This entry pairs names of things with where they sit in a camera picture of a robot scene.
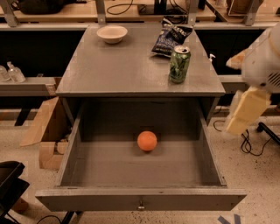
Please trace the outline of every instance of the floor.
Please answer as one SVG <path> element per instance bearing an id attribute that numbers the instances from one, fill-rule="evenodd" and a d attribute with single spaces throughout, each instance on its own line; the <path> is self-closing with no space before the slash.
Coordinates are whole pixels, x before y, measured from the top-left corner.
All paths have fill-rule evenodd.
<path id="1" fill-rule="evenodd" d="M 227 109 L 220 111 L 209 124 L 209 136 L 220 170 L 229 188 L 245 189 L 247 197 L 232 211 L 228 212 L 85 212 L 74 215 L 71 224 L 136 224 L 136 223 L 192 223 L 217 224 L 235 223 L 235 214 L 241 217 L 242 224 L 279 223 L 280 221 L 280 146 L 274 141 L 268 141 L 269 136 L 257 133 L 259 122 L 266 123 L 277 135 L 280 135 L 280 114 L 267 113 L 249 127 L 250 142 L 253 152 L 258 153 L 264 146 L 263 154 L 255 157 L 241 152 L 243 138 L 230 136 L 220 132 L 227 115 Z M 30 183 L 23 195 L 29 203 L 29 208 L 22 214 L 10 211 L 10 215 L 22 224 L 33 224 L 47 215 L 56 215 L 61 220 L 65 212 L 50 212 L 35 197 L 38 189 L 52 188 L 56 171 L 39 169 L 39 145 L 19 147 L 19 143 L 32 123 L 26 120 L 23 126 L 14 126 L 14 120 L 0 121 L 0 153 L 1 160 L 17 160 L 25 165 L 21 178 Z M 228 222 L 218 221 L 221 216 Z M 59 223 L 54 217 L 40 222 L 48 224 Z"/>

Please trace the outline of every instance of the small box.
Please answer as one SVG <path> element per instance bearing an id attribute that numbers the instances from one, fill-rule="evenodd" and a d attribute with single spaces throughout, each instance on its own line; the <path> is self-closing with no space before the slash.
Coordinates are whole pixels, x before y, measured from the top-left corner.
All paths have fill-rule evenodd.
<path id="1" fill-rule="evenodd" d="M 70 133 L 69 126 L 67 114 L 59 97 L 43 101 L 20 146 L 40 143 L 40 168 L 57 170 L 68 145 L 68 142 L 60 140 Z"/>

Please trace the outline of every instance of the bottle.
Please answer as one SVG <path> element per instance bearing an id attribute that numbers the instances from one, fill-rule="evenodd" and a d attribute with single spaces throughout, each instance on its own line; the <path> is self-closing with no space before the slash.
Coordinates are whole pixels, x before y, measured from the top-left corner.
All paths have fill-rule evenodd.
<path id="1" fill-rule="evenodd" d="M 7 65 L 9 67 L 8 75 L 14 82 L 25 81 L 25 76 L 18 67 L 13 66 L 10 61 L 7 63 Z"/>
<path id="2" fill-rule="evenodd" d="M 0 66 L 0 81 L 8 81 L 10 76 L 8 75 L 7 69 L 4 66 Z"/>

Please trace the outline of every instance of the snack bag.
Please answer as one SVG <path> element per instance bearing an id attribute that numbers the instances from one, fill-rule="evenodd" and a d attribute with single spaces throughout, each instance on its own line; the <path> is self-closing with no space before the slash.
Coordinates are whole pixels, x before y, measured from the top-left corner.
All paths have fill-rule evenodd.
<path id="1" fill-rule="evenodd" d="M 185 39 L 192 33 L 193 28 L 187 25 L 176 26 L 166 18 L 163 19 L 162 25 L 163 28 L 151 51 L 171 57 L 174 47 L 183 45 Z"/>

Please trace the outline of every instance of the green can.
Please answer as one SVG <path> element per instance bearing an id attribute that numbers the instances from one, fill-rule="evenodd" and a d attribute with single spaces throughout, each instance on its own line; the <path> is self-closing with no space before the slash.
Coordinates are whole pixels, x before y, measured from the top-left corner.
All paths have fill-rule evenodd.
<path id="1" fill-rule="evenodd" d="M 170 59 L 169 79 L 174 83 L 181 83 L 186 78 L 190 64 L 191 50 L 184 45 L 176 45 Z"/>

